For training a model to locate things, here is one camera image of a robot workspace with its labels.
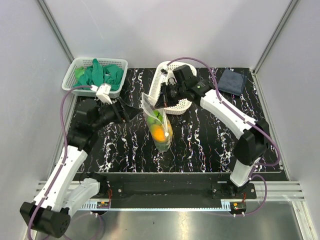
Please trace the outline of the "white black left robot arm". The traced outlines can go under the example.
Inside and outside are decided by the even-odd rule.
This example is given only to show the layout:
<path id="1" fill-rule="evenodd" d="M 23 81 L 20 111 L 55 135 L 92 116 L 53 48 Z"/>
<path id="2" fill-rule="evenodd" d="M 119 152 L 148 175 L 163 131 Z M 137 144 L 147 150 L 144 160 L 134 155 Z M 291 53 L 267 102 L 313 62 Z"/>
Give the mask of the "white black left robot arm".
<path id="1" fill-rule="evenodd" d="M 75 109 L 59 161 L 44 187 L 32 202 L 23 202 L 20 214 L 27 224 L 27 235 L 35 230 L 54 238 L 67 231 L 73 215 L 92 197 L 103 198 L 109 189 L 107 178 L 88 173 L 83 182 L 67 192 L 80 165 L 86 160 L 106 125 L 123 124 L 140 110 L 128 106 L 120 97 L 111 103 L 86 99 Z"/>

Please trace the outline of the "clear zip top bag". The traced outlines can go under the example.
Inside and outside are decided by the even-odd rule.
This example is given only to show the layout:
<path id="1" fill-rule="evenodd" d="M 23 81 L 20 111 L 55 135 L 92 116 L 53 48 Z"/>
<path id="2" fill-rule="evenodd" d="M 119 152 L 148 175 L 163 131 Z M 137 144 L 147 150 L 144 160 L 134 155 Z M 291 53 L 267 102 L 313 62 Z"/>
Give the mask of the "clear zip top bag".
<path id="1" fill-rule="evenodd" d="M 159 152 L 163 153 L 169 150 L 172 139 L 173 129 L 171 123 L 163 108 L 155 108 L 156 100 L 142 93 L 141 106 L 143 109 L 143 116 L 151 133 L 151 137 Z"/>

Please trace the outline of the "orange green fake mango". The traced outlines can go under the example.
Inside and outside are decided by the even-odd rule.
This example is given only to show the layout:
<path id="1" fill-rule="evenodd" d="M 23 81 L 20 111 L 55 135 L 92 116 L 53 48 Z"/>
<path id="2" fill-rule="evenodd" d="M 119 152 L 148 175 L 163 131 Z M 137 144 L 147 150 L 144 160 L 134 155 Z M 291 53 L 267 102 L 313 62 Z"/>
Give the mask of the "orange green fake mango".
<path id="1" fill-rule="evenodd" d="M 169 138 L 173 136 L 172 127 L 170 124 L 167 126 L 167 131 L 164 130 L 162 125 L 153 124 L 150 128 L 150 132 L 153 139 L 160 143 L 168 141 Z"/>

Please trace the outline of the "green fake watermelon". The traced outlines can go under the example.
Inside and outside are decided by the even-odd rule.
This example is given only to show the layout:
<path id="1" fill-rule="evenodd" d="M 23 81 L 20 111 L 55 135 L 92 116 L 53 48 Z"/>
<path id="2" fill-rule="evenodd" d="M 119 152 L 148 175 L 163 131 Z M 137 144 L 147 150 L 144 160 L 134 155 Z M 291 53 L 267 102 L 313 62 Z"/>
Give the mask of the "green fake watermelon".
<path id="1" fill-rule="evenodd" d="M 161 125 L 163 123 L 163 116 L 158 110 L 154 110 L 153 115 L 147 117 L 147 123 L 149 125 Z"/>

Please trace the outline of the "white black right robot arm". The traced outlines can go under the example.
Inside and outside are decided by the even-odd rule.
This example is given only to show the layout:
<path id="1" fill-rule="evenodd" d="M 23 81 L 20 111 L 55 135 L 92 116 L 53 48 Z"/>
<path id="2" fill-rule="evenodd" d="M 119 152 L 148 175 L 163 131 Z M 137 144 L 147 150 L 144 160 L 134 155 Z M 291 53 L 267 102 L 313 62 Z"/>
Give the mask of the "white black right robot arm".
<path id="1" fill-rule="evenodd" d="M 227 192 L 230 197 L 239 198 L 245 192 L 244 185 L 249 182 L 255 163 L 269 147 L 269 124 L 256 121 L 232 105 L 219 94 L 212 81 L 198 80 L 188 64 L 174 69 L 161 64 L 157 69 L 165 76 L 165 81 L 158 88 L 159 97 L 155 108 L 174 107 L 186 99 L 215 115 L 237 138 L 233 151 L 236 163 Z"/>

